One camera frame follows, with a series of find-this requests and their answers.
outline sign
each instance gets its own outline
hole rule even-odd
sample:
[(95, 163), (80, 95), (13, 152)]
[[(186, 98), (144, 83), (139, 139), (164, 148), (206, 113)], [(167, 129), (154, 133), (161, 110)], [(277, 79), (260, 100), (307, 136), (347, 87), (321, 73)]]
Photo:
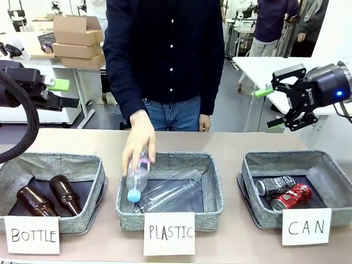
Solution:
[(194, 255), (194, 213), (144, 214), (144, 256)]
[(15, 254), (60, 254), (59, 218), (5, 216), (7, 251)]
[(331, 208), (288, 209), (282, 212), (282, 245), (329, 242)]

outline blue bottle cap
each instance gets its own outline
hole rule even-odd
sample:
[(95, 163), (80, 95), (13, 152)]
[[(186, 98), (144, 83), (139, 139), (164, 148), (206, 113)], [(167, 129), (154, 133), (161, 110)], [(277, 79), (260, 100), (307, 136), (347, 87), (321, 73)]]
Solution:
[(141, 192), (136, 190), (136, 189), (132, 189), (128, 191), (127, 194), (127, 200), (129, 202), (139, 202), (139, 200), (141, 199)]

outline soda can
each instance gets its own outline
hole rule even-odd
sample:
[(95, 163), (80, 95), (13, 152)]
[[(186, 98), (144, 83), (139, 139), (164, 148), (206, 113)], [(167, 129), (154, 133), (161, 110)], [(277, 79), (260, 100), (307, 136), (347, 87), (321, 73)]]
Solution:
[(257, 187), (260, 196), (273, 194), (284, 194), (296, 185), (295, 180), (291, 176), (282, 176), (278, 178), (266, 178), (257, 180)]
[(271, 207), (274, 211), (283, 209), (292, 209), (298, 204), (303, 204), (312, 198), (312, 190), (304, 183), (299, 183), (285, 194), (271, 201)]

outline blue jeans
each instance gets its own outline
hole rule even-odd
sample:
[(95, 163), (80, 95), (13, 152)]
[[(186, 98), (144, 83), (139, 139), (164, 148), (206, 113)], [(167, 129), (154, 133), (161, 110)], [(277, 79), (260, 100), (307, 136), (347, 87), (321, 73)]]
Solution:
[(178, 103), (143, 101), (156, 131), (199, 131), (200, 96)]

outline red can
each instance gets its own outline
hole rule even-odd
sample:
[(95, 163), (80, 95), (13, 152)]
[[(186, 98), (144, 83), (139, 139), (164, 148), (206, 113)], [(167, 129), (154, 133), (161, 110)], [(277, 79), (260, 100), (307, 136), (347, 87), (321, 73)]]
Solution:
[(303, 204), (312, 198), (312, 190), (304, 183), (296, 184), (291, 190), (271, 201), (274, 211), (292, 209), (298, 204)]

